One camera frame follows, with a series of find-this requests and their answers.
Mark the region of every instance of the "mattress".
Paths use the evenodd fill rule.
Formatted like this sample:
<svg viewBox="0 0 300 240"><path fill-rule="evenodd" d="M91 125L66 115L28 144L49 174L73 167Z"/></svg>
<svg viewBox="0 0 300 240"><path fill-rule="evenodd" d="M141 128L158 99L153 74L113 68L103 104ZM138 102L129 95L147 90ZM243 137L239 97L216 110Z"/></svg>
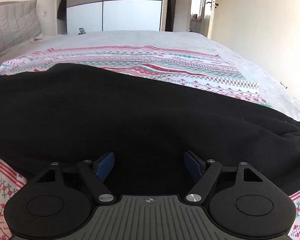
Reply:
<svg viewBox="0 0 300 240"><path fill-rule="evenodd" d="M300 103L273 77L226 47L197 33L101 32L26 41L0 54L0 75L45 71L75 62L172 82L272 107L300 121ZM5 202L26 180L0 160L0 239L10 237ZM297 219L289 236L300 239L300 191L291 196Z"/></svg>

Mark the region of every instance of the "sliding door wardrobe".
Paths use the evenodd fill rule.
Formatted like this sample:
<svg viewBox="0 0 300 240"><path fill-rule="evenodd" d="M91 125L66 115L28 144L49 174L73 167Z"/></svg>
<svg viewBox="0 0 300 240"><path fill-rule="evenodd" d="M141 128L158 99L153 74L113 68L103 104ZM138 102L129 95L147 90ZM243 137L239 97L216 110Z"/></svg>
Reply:
<svg viewBox="0 0 300 240"><path fill-rule="evenodd" d="M67 31L159 31L164 7L163 0L67 0Z"/></svg>

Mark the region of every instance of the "ridged surface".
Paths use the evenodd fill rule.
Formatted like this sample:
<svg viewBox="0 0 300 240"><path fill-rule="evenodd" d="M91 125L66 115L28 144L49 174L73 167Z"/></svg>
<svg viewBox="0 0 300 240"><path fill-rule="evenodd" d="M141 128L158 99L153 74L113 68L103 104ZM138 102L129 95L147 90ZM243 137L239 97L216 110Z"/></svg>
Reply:
<svg viewBox="0 0 300 240"><path fill-rule="evenodd" d="M177 196L123 196L99 207L77 232L60 240L235 240L217 228L202 208L182 204ZM274 240L289 240L280 236Z"/></svg>

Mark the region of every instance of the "white door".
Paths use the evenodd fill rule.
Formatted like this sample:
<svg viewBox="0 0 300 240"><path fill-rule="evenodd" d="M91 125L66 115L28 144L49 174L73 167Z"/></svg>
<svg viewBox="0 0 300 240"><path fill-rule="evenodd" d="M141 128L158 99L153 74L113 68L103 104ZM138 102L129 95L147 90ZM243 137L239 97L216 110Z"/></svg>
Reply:
<svg viewBox="0 0 300 240"><path fill-rule="evenodd" d="M216 0L204 0L202 8L201 34L211 39Z"/></svg>

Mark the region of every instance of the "silver pin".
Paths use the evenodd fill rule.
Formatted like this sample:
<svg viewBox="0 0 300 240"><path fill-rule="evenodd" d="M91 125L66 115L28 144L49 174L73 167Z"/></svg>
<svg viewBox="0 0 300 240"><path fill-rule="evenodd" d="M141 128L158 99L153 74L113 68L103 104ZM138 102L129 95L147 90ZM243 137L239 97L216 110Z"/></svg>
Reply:
<svg viewBox="0 0 300 240"><path fill-rule="evenodd" d="M99 200L102 202L110 202L114 199L114 196L110 194L102 194L99 196Z"/></svg>
<svg viewBox="0 0 300 240"><path fill-rule="evenodd" d="M189 194L188 196L186 196L186 199L190 202L198 202L201 200L201 196L197 194Z"/></svg>

